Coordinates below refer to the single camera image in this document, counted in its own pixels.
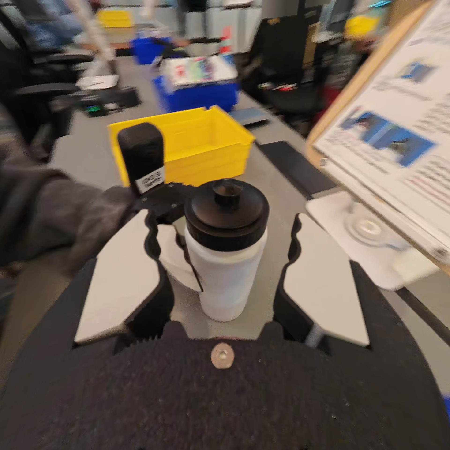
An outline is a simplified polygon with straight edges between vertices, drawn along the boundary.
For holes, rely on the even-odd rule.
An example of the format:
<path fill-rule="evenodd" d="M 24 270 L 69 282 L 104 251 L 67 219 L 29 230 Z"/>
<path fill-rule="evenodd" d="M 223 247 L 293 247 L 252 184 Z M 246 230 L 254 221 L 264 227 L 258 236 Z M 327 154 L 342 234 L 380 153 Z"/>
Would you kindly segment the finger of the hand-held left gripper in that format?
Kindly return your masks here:
<path fill-rule="evenodd" d="M 177 282 L 198 293 L 203 289 L 196 272 L 188 262 L 186 245 L 183 235 L 180 235 L 173 225 L 158 225 L 159 259 L 165 270 Z"/>

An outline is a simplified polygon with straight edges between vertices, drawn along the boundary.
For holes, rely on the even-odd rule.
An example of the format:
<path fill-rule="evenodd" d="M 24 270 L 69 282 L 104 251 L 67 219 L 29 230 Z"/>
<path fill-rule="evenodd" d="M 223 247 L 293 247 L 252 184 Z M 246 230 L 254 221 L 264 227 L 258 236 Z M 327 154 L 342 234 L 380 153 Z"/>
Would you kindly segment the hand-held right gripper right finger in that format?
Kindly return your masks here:
<path fill-rule="evenodd" d="M 370 345 L 351 261 L 304 213 L 294 219 L 273 311 L 284 331 L 306 346 L 319 346 L 328 337 Z"/>

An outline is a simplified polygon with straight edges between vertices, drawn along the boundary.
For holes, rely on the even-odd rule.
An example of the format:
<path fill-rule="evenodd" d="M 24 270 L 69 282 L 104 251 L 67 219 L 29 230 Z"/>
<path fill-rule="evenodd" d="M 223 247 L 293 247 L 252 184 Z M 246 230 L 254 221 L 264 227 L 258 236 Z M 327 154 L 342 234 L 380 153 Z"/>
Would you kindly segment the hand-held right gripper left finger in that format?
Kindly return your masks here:
<path fill-rule="evenodd" d="M 162 335 L 174 307 L 174 294 L 159 260 L 158 226 L 149 210 L 141 210 L 98 254 L 76 344 L 115 335 L 136 339 Z"/>

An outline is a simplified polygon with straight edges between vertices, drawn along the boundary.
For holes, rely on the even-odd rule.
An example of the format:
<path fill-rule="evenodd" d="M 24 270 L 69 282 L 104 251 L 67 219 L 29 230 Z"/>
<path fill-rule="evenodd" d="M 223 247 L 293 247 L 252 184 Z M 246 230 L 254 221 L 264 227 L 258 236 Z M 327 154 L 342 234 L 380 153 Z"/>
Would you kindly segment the white plastic bottle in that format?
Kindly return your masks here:
<path fill-rule="evenodd" d="M 199 244 L 184 228 L 190 262 L 203 291 L 199 294 L 201 308 L 211 319 L 229 322 L 241 315 L 247 303 L 268 230 L 253 245 L 238 251 L 216 251 Z"/>

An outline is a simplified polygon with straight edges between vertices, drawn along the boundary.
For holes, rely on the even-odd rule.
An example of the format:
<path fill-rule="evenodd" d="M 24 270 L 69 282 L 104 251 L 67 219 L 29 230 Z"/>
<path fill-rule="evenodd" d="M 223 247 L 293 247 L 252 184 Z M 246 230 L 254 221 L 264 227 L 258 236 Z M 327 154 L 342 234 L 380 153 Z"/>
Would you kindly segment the black bottle lid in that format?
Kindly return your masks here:
<path fill-rule="evenodd" d="M 269 212 L 259 189 L 233 178 L 202 184 L 184 203 L 189 235 L 201 246 L 223 252 L 257 243 L 267 229 Z"/>

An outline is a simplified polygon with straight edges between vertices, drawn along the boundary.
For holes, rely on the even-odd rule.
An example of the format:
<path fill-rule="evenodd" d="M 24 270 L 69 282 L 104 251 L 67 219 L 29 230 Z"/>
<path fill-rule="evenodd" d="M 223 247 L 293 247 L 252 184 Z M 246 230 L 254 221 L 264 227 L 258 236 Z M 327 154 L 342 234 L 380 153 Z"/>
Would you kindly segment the yellow plastic bin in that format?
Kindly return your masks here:
<path fill-rule="evenodd" d="M 380 17 L 358 15 L 349 18 L 344 27 L 347 40 L 361 41 L 374 37 L 380 24 Z"/>
<path fill-rule="evenodd" d="M 96 17 L 104 29 L 132 28 L 132 14 L 125 9 L 99 9 Z"/>
<path fill-rule="evenodd" d="M 107 126 L 111 153 L 124 187 L 130 187 L 117 141 L 123 129 L 148 122 L 164 138 L 166 183 L 198 187 L 245 172 L 254 136 L 219 106 L 197 108 L 112 123 Z"/>

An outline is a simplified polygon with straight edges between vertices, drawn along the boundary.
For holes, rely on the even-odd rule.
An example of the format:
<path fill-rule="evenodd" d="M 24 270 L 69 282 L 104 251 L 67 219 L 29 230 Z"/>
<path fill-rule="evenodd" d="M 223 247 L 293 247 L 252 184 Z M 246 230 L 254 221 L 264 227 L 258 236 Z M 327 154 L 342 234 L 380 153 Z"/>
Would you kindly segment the person's left forearm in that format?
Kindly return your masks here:
<path fill-rule="evenodd" d="M 76 273 L 132 216 L 129 189 L 101 190 L 35 162 L 3 105 L 0 150 L 2 270 L 66 249 L 60 266 Z"/>

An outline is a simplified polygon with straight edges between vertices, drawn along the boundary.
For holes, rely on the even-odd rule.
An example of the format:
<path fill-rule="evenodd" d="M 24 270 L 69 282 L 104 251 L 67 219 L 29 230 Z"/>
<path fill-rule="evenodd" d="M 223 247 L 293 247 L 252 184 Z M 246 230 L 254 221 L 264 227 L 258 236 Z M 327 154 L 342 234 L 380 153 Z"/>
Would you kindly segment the black power adapter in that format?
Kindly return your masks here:
<path fill-rule="evenodd" d="M 136 87 L 126 86 L 113 90 L 113 99 L 122 109 L 130 109 L 139 106 L 141 98 Z"/>

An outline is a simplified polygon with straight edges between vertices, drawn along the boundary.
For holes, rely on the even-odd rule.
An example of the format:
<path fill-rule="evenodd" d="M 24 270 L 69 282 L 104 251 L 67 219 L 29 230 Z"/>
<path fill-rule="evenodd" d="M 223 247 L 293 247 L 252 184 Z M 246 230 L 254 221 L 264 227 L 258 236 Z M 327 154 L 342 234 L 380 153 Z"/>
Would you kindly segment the black charger with green light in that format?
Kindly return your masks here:
<path fill-rule="evenodd" d="M 84 99 L 82 101 L 82 111 L 89 117 L 101 117 L 109 115 L 105 105 L 96 99 Z"/>

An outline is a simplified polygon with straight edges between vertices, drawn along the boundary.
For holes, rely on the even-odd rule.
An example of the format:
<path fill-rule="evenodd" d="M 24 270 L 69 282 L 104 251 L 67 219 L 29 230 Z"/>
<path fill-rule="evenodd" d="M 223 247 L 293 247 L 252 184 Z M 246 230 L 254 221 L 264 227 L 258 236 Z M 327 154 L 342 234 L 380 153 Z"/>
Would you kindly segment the white document stand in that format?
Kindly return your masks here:
<path fill-rule="evenodd" d="M 312 199 L 307 211 L 381 289 L 396 291 L 439 270 L 347 192 Z"/>

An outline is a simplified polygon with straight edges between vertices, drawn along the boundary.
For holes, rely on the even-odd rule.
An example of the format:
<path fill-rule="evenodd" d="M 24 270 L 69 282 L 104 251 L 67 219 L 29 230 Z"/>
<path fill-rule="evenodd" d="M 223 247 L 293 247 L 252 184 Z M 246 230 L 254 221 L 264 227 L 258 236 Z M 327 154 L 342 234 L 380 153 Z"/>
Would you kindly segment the blue plastic bin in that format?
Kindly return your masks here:
<path fill-rule="evenodd" d="M 154 59 L 160 57 L 165 48 L 171 44 L 170 37 L 134 38 L 129 42 L 130 50 L 138 65 L 151 65 Z"/>
<path fill-rule="evenodd" d="M 197 108 L 209 109 L 214 105 L 229 113 L 239 101 L 238 83 L 194 86 L 178 89 L 172 93 L 166 92 L 163 76 L 154 78 L 152 84 L 161 109 L 166 113 Z"/>

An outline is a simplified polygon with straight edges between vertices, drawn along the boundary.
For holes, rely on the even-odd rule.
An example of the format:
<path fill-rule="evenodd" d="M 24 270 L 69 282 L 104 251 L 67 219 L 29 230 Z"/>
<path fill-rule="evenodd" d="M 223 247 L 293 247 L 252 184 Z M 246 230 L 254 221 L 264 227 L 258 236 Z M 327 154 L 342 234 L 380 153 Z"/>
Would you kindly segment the colourful puzzle box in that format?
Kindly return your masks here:
<path fill-rule="evenodd" d="M 174 91 L 210 84 L 228 84 L 237 80 L 236 67 L 220 55 L 164 59 L 160 74 L 166 87 Z"/>

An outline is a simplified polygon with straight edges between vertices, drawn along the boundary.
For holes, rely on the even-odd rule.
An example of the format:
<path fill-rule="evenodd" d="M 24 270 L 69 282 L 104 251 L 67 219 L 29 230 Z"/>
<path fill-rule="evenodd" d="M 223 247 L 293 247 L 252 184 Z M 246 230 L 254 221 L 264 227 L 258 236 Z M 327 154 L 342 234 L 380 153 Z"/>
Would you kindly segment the silver pouch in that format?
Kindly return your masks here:
<path fill-rule="evenodd" d="M 257 126 L 263 122 L 270 121 L 272 115 L 266 110 L 251 107 L 246 109 L 235 109 L 229 112 L 230 117 L 244 127 Z"/>

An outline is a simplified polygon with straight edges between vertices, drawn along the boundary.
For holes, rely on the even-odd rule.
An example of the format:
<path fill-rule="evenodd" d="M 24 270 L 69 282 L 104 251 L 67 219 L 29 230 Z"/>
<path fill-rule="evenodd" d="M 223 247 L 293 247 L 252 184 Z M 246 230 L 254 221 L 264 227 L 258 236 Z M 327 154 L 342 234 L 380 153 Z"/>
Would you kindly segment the black office chair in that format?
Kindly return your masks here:
<path fill-rule="evenodd" d="M 89 53 L 36 50 L 1 5 L 1 105 L 11 114 L 32 157 L 48 162 L 59 138 L 70 134 Z"/>

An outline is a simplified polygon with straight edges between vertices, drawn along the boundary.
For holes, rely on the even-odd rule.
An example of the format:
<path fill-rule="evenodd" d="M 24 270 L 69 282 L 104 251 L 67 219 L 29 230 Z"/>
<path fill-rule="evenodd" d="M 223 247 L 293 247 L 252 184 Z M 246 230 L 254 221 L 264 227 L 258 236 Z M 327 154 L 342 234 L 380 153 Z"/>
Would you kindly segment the instruction sheet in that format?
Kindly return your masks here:
<path fill-rule="evenodd" d="M 435 238 L 449 260 L 449 1 L 441 1 L 316 142 Z"/>

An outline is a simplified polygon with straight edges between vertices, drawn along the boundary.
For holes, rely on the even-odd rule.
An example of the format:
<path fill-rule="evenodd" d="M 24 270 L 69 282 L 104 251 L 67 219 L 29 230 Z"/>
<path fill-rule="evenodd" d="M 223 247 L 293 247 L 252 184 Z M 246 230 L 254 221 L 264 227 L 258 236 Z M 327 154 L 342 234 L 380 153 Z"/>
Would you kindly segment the wooden clipboard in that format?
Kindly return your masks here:
<path fill-rule="evenodd" d="M 374 213 L 389 228 L 397 232 L 403 239 L 406 239 L 411 247 L 420 252 L 439 270 L 449 276 L 449 260 L 445 260 L 443 254 L 437 252 L 441 250 L 440 248 L 429 248 L 430 242 L 435 241 L 431 232 L 424 225 L 420 225 L 419 229 L 414 229 L 417 225 L 414 225 L 405 215 L 401 215 L 398 208 L 394 207 L 391 201 L 387 201 L 380 194 L 376 194 L 373 188 L 369 188 L 353 172 L 344 170 L 340 163 L 332 162 L 330 157 L 325 156 L 324 151 L 319 150 L 318 144 L 316 143 L 331 128 L 333 123 L 343 115 L 344 109 L 350 105 L 351 101 L 357 99 L 358 95 L 368 89 L 369 82 L 375 79 L 375 76 L 380 72 L 381 67 L 391 57 L 393 52 L 404 44 L 406 38 L 412 31 L 440 3 L 441 1 L 426 1 L 420 4 L 407 16 L 404 16 L 402 20 L 397 22 L 386 34 L 374 53 L 363 64 L 361 69 L 357 71 L 349 84 L 310 132 L 306 141 L 306 157 L 308 162 L 322 174 L 336 182 L 353 199 Z"/>

